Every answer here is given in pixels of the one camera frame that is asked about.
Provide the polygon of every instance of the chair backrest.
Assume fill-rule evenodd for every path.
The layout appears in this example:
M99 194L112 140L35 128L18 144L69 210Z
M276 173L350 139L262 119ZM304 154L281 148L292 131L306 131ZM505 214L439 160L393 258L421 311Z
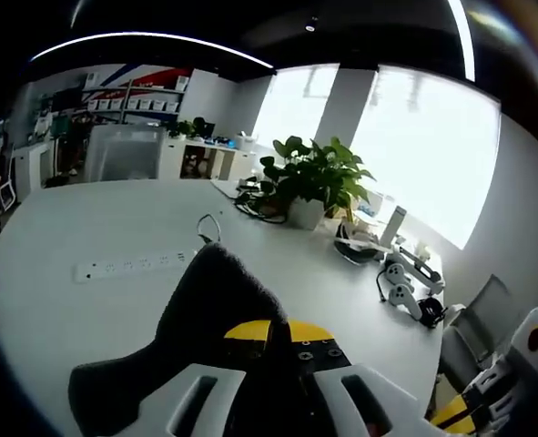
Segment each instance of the chair backrest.
M8 143L4 145L1 156L5 159L4 174L2 175L2 182L12 180L12 156L14 155L14 143Z
M505 284L491 275L477 297L459 315L453 325L482 361L489 357L515 328L519 311Z
M85 182L157 178L162 136L160 127L93 127L86 153Z

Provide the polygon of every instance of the power strip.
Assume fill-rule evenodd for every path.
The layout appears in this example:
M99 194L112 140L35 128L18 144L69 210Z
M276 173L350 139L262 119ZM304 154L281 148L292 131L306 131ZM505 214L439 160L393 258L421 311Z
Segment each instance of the power strip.
M191 261L186 252L160 252L139 257L92 261L75 266L75 282L137 275L147 271L186 268Z

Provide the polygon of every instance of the window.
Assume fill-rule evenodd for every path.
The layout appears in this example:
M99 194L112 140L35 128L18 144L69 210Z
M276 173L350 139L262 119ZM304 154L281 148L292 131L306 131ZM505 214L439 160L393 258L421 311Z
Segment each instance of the window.
M338 65L303 66L280 70L272 77L252 133L258 144L272 147L274 139L284 141L291 135L309 144L337 71Z
M410 214L463 249L491 185L500 105L458 82L381 66L352 151Z

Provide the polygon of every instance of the office chair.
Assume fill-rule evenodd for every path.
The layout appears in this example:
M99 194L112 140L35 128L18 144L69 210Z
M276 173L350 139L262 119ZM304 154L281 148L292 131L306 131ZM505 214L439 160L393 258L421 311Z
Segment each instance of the office chair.
M15 204L15 192L12 184L12 156L14 155L14 143L10 143L4 150L5 169L0 183L0 204L4 212Z
M152 126L93 127L85 182L157 178L163 135L163 129Z
M477 297L442 334L439 373L458 392L477 376L506 336L515 328L519 311L499 278L491 275Z

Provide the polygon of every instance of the game controller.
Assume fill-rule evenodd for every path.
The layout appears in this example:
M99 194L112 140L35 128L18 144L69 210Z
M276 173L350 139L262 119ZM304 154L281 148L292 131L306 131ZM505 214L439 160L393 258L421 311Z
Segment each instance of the game controller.
M422 317L422 310L414 296L412 296L413 292L414 288L410 284L396 284L390 290L388 301L395 307L404 305L414 319L420 320Z
M406 269L404 266L395 262L386 269L386 279L392 285L408 284L410 279L406 277Z

